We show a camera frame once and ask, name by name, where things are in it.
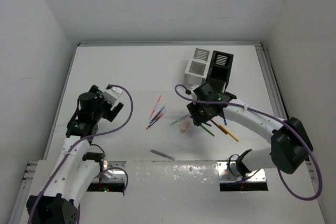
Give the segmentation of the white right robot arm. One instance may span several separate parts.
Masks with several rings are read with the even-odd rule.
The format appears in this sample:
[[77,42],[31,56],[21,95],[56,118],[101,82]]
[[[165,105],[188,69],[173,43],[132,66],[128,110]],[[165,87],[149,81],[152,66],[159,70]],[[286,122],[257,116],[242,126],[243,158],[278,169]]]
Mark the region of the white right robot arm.
[[272,118],[254,112],[242,100],[229,92],[219,93],[209,83],[186,90],[193,101],[187,108],[196,126],[216,116],[236,122],[261,136],[270,145],[261,150],[248,149],[227,167],[234,177],[245,177],[254,170],[277,168],[293,174],[313,150],[300,120]]

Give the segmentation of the green pencil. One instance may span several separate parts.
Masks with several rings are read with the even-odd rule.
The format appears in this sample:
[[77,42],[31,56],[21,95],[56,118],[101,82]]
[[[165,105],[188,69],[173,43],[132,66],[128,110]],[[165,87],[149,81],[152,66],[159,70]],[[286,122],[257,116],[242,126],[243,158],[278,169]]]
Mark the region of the green pencil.
[[215,137],[215,135],[214,135],[209,129],[207,129],[205,126],[201,125],[200,127],[201,127],[205,132],[207,132],[209,135]]

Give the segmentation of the white green pen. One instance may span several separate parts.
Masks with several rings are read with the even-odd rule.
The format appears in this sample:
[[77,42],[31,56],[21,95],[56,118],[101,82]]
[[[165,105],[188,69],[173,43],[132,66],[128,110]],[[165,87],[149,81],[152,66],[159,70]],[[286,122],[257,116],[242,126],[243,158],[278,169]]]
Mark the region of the white green pen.
[[186,115],[182,116],[181,118],[179,118],[179,119],[177,119],[177,120],[175,120],[175,121],[169,123],[169,124],[167,125],[167,127],[172,126],[172,125],[174,125],[175,123],[180,122],[180,121],[186,119],[186,118],[189,117],[189,116],[190,116],[190,114],[186,114]]

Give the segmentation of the yellow pencil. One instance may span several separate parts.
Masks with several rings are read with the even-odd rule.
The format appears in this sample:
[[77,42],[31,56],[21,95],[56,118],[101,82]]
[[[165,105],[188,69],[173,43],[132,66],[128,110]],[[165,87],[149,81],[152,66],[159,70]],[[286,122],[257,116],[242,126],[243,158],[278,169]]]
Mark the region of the yellow pencil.
[[233,138],[236,142],[239,142],[239,139],[234,136],[231,132],[229,132],[225,127],[223,127],[222,125],[219,125],[219,128],[227,135],[229,135],[231,138]]

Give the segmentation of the pink eraser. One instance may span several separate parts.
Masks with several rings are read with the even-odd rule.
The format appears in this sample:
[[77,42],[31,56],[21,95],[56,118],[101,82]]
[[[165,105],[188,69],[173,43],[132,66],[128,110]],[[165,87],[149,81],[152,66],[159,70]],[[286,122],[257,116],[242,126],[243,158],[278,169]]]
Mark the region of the pink eraser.
[[190,124],[190,121],[185,120],[180,127],[180,132],[184,133],[186,129],[188,128],[189,124]]

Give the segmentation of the red pencil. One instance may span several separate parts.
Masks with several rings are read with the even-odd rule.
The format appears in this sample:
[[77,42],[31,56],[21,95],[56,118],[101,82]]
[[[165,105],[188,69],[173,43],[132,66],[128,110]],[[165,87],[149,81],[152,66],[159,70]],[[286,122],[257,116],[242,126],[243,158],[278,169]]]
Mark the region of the red pencil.
[[214,120],[210,120],[219,130],[221,130],[223,133],[225,133],[225,131],[223,131],[223,129],[221,128],[221,126],[219,124],[217,124]]

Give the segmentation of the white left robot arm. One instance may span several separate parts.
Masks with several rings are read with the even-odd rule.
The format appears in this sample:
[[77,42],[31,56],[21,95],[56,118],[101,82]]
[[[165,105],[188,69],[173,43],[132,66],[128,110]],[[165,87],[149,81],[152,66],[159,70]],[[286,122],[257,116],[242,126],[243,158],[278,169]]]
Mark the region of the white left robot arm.
[[99,121],[112,122],[123,108],[118,100],[123,92],[126,89],[118,85],[110,84],[103,91],[93,85],[78,97],[56,165],[39,194],[27,200],[28,223],[79,223],[80,201],[102,172],[104,156],[88,149],[101,135]]

